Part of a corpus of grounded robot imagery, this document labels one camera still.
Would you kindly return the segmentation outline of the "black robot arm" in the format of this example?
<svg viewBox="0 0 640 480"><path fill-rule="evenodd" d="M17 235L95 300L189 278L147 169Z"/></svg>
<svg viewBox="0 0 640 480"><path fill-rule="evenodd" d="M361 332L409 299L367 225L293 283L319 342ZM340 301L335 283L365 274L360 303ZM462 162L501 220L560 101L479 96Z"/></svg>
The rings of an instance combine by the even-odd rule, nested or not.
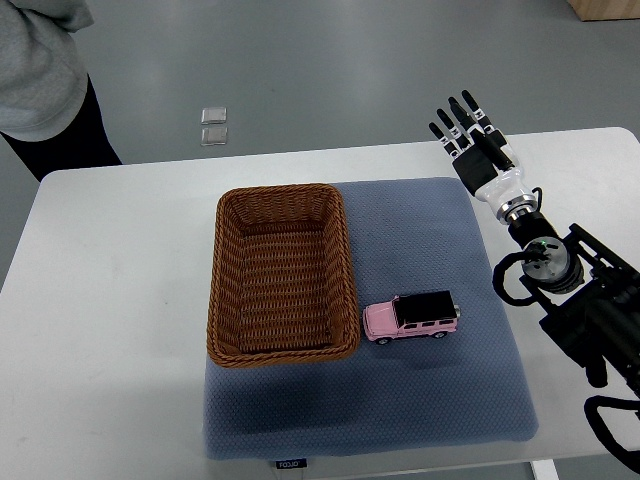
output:
<svg viewBox="0 0 640 480"><path fill-rule="evenodd" d="M507 304L539 304L542 330L602 388L614 367L639 390L639 273L577 224L559 236L541 211L541 188L524 170L504 134L463 91L429 128L471 196L486 203L519 251L493 270L492 285Z"/></svg>

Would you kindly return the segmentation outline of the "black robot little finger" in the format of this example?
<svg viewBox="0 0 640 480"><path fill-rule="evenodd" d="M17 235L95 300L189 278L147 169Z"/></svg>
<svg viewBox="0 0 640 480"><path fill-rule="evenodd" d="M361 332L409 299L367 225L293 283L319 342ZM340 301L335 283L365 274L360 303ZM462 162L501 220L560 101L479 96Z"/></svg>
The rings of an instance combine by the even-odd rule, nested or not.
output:
<svg viewBox="0 0 640 480"><path fill-rule="evenodd" d="M456 143L451 140L441 129L440 127L434 123L430 122L428 124L429 130L434 135L434 137L440 142L445 152L451 159L456 159L459 156L459 149Z"/></svg>

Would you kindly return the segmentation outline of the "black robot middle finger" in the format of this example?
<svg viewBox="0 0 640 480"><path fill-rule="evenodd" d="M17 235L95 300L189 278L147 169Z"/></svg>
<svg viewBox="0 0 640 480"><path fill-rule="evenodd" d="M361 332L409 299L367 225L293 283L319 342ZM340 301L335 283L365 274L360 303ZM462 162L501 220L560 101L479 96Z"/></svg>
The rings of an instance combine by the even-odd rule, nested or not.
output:
<svg viewBox="0 0 640 480"><path fill-rule="evenodd" d="M474 121L472 120L468 112L459 104L456 98L449 97L448 103L449 109L455 117L455 121L457 122L456 126L467 137L468 149L474 144L474 141L471 138L471 129L474 126Z"/></svg>

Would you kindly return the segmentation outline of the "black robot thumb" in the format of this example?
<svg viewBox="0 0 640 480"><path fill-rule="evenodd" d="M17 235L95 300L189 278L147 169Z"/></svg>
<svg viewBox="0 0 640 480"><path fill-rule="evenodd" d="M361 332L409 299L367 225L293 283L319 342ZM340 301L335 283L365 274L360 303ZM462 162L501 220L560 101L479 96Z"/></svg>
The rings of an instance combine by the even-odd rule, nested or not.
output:
<svg viewBox="0 0 640 480"><path fill-rule="evenodd" d="M471 129L471 138L498 170L510 170L513 168L513 162L510 158L485 134L481 127L475 126Z"/></svg>

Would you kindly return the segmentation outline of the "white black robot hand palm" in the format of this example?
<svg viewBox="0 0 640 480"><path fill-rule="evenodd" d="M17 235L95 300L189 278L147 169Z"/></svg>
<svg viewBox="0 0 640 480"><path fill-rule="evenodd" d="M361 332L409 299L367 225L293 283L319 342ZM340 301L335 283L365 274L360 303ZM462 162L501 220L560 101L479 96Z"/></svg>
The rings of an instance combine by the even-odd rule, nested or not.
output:
<svg viewBox="0 0 640 480"><path fill-rule="evenodd" d="M516 219L537 209L537 197L523 183L524 169L515 151L500 130L488 138L497 143L500 152L513 164L507 170L499 170L460 130L453 142L459 153L452 165L465 188L476 199L489 205L497 219Z"/></svg>

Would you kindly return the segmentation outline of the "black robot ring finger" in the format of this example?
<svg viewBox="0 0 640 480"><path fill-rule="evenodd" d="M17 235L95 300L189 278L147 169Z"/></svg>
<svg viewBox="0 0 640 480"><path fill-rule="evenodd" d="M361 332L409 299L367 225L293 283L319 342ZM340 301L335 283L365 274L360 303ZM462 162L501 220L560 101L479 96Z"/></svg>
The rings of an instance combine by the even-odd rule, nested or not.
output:
<svg viewBox="0 0 640 480"><path fill-rule="evenodd" d="M439 119L449 130L452 140L456 143L457 149L464 152L467 149L467 137L458 129L451 117L441 108L436 111Z"/></svg>

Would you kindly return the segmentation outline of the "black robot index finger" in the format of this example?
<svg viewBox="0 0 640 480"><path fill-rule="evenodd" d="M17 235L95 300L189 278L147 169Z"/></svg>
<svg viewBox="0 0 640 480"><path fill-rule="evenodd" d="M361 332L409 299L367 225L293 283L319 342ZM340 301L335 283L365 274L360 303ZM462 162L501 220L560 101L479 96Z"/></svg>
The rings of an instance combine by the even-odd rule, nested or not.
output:
<svg viewBox="0 0 640 480"><path fill-rule="evenodd" d="M484 110L479 106L476 99L468 90L461 91L462 98L466 102L467 106L471 109L476 122L482 127L486 134L489 133L489 117Z"/></svg>

